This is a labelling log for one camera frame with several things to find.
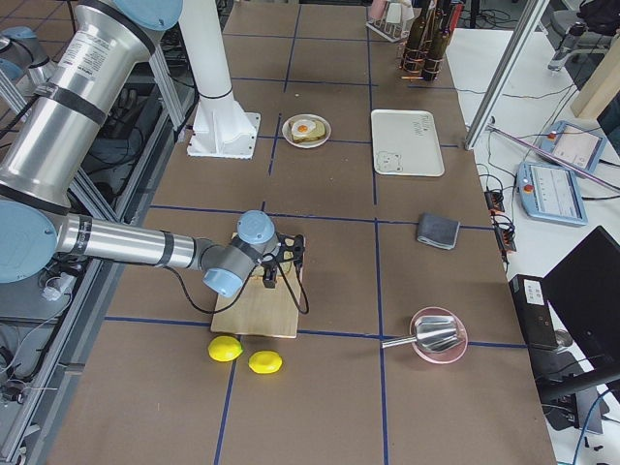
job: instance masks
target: blue and white device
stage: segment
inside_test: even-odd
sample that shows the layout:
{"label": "blue and white device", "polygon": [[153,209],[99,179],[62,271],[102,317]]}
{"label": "blue and white device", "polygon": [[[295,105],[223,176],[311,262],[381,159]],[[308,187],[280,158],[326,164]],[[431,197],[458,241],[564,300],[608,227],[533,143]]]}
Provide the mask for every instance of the blue and white device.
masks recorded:
{"label": "blue and white device", "polygon": [[517,187],[525,212],[534,219],[570,226],[588,224],[574,171],[521,163]]}
{"label": "blue and white device", "polygon": [[549,127],[539,147],[564,162],[594,172],[606,142],[607,137],[600,133],[594,134],[568,121],[557,121]]}

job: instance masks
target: bowl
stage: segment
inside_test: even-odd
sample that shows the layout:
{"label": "bowl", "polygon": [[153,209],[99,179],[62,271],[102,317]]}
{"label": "bowl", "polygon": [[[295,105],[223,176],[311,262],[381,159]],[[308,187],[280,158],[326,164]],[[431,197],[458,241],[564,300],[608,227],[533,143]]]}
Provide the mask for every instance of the bowl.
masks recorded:
{"label": "bowl", "polygon": [[441,307],[426,307],[422,308],[419,312],[414,315],[409,323],[409,333],[413,334],[416,330],[416,321],[425,315],[448,315],[454,317],[456,321],[456,330],[458,336],[463,339],[463,342],[458,346],[454,346],[451,349],[448,349],[445,352],[441,352],[439,354],[429,354],[428,352],[424,352],[422,349],[418,347],[416,343],[412,343],[414,347],[414,351],[418,353],[420,357],[422,357],[426,361],[430,361],[431,363],[454,363],[459,360],[461,357],[465,355],[465,351],[467,351],[467,343],[469,339],[467,338],[467,331],[465,330],[465,325],[454,315],[451,311],[446,310]]}
{"label": "bowl", "polygon": [[[293,136],[291,135],[290,123],[295,123],[299,119],[315,119],[317,121],[321,121],[325,125],[325,137],[320,140],[313,140],[312,142],[300,142],[300,143],[293,142]],[[329,139],[329,136],[331,136],[331,126],[329,125],[329,123],[327,122],[325,118],[319,115],[308,114],[308,113],[296,114],[295,116],[291,116],[289,119],[287,119],[282,125],[282,136],[284,136],[284,139],[286,139],[290,145],[294,145],[295,147],[315,148],[327,142],[327,140]]]}

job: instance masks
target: scoop handle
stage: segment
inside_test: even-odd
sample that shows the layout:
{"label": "scoop handle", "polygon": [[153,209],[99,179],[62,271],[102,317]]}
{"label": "scoop handle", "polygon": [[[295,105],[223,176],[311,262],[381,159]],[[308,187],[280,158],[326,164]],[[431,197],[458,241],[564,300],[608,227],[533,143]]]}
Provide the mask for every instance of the scoop handle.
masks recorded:
{"label": "scoop handle", "polygon": [[383,341],[381,343],[381,347],[384,349],[393,346],[401,346],[403,344],[411,344],[412,342],[417,342],[418,339],[416,336],[407,336],[407,337],[399,337],[396,339],[389,339],[388,341]]}

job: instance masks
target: folded cloth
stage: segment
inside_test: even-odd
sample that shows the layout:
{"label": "folded cloth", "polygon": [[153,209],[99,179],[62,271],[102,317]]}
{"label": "folded cloth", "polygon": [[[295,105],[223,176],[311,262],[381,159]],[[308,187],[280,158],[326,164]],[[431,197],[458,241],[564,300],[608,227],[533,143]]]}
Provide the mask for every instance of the folded cloth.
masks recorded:
{"label": "folded cloth", "polygon": [[453,249],[460,226],[458,221],[422,213],[418,224],[418,241],[440,249]]}

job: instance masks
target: fried egg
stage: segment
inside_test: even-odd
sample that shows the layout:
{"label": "fried egg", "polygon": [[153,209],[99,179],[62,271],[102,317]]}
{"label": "fried egg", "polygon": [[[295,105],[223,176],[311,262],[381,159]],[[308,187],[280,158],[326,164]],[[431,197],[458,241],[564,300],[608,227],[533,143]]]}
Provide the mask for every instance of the fried egg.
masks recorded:
{"label": "fried egg", "polygon": [[317,125],[311,119],[299,119],[291,128],[291,134],[296,138],[303,138],[315,130]]}

